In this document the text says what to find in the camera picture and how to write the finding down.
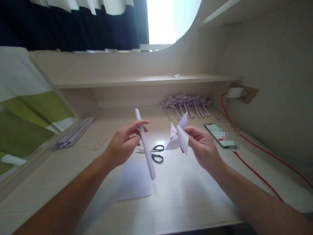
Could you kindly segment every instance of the black scissor handle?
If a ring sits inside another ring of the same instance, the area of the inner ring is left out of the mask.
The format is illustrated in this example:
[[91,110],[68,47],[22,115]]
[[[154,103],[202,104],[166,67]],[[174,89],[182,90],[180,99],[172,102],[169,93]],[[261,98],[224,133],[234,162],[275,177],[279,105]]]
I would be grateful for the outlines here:
[[[164,158],[161,155],[158,155],[158,154],[151,154],[151,157],[152,157],[152,160],[155,161],[156,163],[162,163],[163,160],[164,160]],[[155,157],[161,158],[161,161],[157,161],[155,159]]]
[[157,145],[157,146],[154,146],[154,148],[152,150],[161,152],[164,150],[164,146],[163,145]]

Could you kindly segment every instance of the wall outlet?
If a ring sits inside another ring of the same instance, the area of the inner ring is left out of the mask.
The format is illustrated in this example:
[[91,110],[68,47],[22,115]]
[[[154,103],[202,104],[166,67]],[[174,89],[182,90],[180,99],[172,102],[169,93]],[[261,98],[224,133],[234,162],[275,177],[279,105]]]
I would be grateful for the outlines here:
[[258,94],[259,90],[251,88],[251,87],[247,87],[247,86],[242,86],[236,83],[231,83],[229,88],[232,87],[241,87],[243,88],[243,91],[241,92],[241,95],[239,98],[236,98],[237,100],[250,104],[251,101],[254,99],[254,97],[256,97],[256,95]]

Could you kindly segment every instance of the smartphone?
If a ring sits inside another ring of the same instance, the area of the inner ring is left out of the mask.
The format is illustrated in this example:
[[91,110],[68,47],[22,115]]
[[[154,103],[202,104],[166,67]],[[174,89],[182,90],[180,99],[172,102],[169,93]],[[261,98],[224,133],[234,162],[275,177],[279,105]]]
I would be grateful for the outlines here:
[[219,143],[222,148],[228,148],[226,142],[223,140],[223,133],[220,132],[216,123],[205,124],[204,127],[208,130],[208,132],[215,138],[215,140]]

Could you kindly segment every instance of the green striped cloth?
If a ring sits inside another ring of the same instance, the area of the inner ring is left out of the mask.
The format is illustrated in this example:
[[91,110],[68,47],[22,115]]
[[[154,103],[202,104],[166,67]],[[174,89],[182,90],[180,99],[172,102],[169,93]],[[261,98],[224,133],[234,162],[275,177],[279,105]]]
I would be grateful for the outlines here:
[[[25,48],[0,47],[0,71],[0,159],[30,156],[77,121]],[[12,167],[0,162],[0,175]]]

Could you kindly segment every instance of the power adapter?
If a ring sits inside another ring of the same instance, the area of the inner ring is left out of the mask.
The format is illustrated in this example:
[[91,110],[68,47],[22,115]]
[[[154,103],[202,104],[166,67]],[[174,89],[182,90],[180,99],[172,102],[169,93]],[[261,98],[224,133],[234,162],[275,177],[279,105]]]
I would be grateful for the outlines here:
[[226,97],[227,98],[239,98],[243,90],[244,89],[242,87],[229,88],[227,91]]

